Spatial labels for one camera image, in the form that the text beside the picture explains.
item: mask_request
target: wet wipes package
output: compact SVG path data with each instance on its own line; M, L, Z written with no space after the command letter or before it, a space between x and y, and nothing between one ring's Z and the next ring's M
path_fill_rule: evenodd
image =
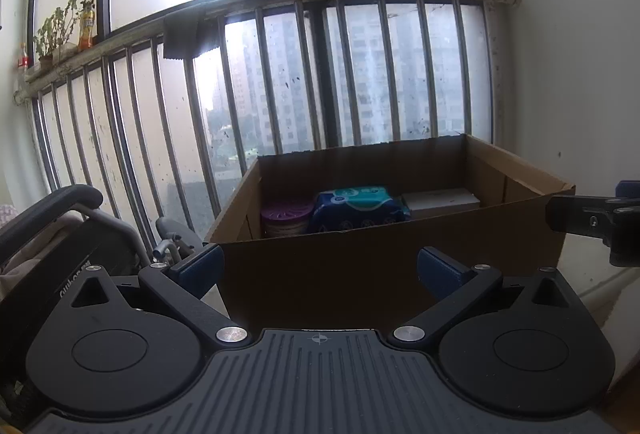
M318 194L307 232L359 229L408 218L408 211L384 187L336 189Z

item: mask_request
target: white wall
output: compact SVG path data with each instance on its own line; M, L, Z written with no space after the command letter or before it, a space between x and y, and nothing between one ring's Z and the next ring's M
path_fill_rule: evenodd
M18 47L26 40L27 0L1 0L0 203L19 211L46 194L27 106L16 106Z
M639 7L640 0L522 0L506 16L513 54L507 142L574 182L578 193L612 195L620 179L640 179ZM638 275L611 267L599 239L576 236L567 237L560 267L590 309L604 306L607 315L607 302ZM630 295L637 286L623 291L604 328L617 374L640 346L640 330L633 334L635 324L625 320L636 316L628 306L638 301Z

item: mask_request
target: ribbed black surface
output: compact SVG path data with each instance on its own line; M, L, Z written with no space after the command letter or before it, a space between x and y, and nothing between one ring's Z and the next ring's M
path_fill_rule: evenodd
M616 431L590 412L553 422L523 422L489 414L451 392L425 356L387 348L373 331L267 330L249 348L217 353L189 392L148 416L89 424L49 414L30 432L613 434Z

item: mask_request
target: crosshair logo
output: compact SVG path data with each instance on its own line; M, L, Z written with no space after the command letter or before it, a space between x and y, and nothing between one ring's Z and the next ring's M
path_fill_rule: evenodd
M327 340L331 340L329 337L326 337L325 335L322 335L321 333L316 333L315 335L313 335L311 338L311 340L313 340L316 344L322 344L323 342L326 342Z

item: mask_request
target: silver screw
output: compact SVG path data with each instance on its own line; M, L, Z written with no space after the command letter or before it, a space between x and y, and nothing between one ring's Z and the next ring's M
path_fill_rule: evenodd
M424 338L424 330L418 326L400 326L394 331L394 337L403 342L417 342Z
M216 333L216 338L222 342L240 342L247 337L248 333L240 326L227 326L221 328Z

